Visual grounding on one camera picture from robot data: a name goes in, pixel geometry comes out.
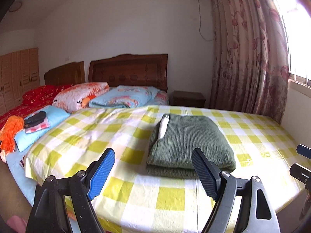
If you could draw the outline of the green knit sweater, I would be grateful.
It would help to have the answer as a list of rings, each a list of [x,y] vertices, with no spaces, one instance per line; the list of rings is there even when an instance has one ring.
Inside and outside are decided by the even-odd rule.
[[[218,126],[206,116],[164,114],[152,131],[146,163],[151,176],[197,179],[191,154],[201,149],[219,169],[233,172],[233,149]]]

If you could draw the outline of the yellow checkered bed sheet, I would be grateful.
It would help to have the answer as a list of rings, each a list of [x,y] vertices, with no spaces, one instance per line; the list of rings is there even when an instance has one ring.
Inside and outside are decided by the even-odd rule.
[[[233,176],[258,176],[275,211],[285,208],[304,186],[292,178],[293,163],[310,167],[297,144],[267,116],[174,106],[80,110],[35,142],[27,153],[25,175],[38,183],[53,175],[73,176],[96,161],[105,149],[115,164],[92,204],[110,232],[201,232],[214,201],[198,180],[149,176],[149,140],[163,114],[204,115],[226,137],[237,167]]]

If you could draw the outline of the pink checkered cloth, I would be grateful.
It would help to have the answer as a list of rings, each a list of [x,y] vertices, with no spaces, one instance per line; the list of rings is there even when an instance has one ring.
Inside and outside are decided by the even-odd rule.
[[[50,123],[48,121],[48,118],[46,117],[45,120],[34,126],[34,127],[31,127],[31,128],[24,128],[25,129],[25,133],[26,134],[30,134],[30,133],[34,133],[34,132],[37,132],[37,131],[40,131],[42,129],[46,129],[46,128],[49,128],[50,127]]]

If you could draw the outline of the light blue folded cloth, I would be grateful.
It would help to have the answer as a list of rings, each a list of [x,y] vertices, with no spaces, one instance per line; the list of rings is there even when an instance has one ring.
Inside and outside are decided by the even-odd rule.
[[[23,152],[50,129],[56,127],[70,116],[68,112],[61,108],[47,105],[40,110],[37,110],[35,113],[27,116],[27,118],[32,117],[40,111],[46,112],[45,122],[47,125],[41,123],[34,127],[22,129],[19,131],[14,137],[19,152]]]

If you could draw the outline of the dark wooden nightstand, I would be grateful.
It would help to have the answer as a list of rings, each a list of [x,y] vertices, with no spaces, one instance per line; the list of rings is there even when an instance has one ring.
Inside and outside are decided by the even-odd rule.
[[[206,99],[199,92],[178,91],[172,93],[172,106],[204,108]]]

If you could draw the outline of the pink floral folded quilt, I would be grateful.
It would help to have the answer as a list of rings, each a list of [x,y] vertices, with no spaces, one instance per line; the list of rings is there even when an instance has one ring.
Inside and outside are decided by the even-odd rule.
[[[52,105],[61,108],[68,113],[74,113],[86,108],[89,101],[105,94],[110,90],[107,82],[91,82],[76,84],[56,95]]]

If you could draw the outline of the black object on cloth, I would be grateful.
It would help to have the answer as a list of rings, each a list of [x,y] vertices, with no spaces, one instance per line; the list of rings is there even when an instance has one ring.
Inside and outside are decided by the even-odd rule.
[[[46,118],[45,111],[39,111],[35,115],[24,120],[24,128],[31,128],[42,123]]]

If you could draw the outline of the blue floral folded quilt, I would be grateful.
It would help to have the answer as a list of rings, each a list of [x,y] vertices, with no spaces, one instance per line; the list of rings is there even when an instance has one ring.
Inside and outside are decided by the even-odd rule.
[[[148,105],[169,105],[165,91],[152,86],[118,86],[89,101],[92,108],[136,108]]]

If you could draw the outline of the pink floral curtain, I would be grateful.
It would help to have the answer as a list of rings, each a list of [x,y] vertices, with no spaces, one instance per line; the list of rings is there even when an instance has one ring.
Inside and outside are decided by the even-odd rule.
[[[215,28],[210,107],[281,122],[289,53],[274,0],[211,0]]]

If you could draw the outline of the red bedding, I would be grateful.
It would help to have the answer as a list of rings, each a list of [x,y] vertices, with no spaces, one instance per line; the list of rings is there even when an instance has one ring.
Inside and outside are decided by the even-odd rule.
[[[40,110],[41,108],[52,105],[53,99],[61,91],[70,88],[73,84],[65,84],[60,86],[44,85],[34,90],[29,90],[22,96],[22,103],[14,107],[12,110],[1,115],[1,128],[7,122],[10,116],[19,116],[25,118],[31,113]]]

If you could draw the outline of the orange cloth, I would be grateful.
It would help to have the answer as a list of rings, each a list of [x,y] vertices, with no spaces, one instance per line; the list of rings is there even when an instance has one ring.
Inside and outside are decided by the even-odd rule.
[[[24,128],[24,119],[10,116],[1,129],[1,154],[8,155],[15,150],[15,135]]]

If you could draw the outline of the small wooden headboard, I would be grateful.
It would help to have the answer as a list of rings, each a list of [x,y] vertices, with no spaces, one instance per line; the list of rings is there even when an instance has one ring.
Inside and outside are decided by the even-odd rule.
[[[45,85],[67,85],[85,83],[84,62],[71,62],[53,68],[44,74]]]

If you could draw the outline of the large wooden headboard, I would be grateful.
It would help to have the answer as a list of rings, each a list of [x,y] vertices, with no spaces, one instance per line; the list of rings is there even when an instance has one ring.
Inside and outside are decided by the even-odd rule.
[[[107,82],[111,87],[152,86],[167,91],[168,54],[122,54],[91,61],[89,82]]]

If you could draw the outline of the window with bars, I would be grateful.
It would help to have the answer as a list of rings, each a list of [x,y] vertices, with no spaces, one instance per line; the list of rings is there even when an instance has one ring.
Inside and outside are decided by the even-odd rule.
[[[290,78],[310,86],[310,16],[298,0],[276,0],[285,23]]]

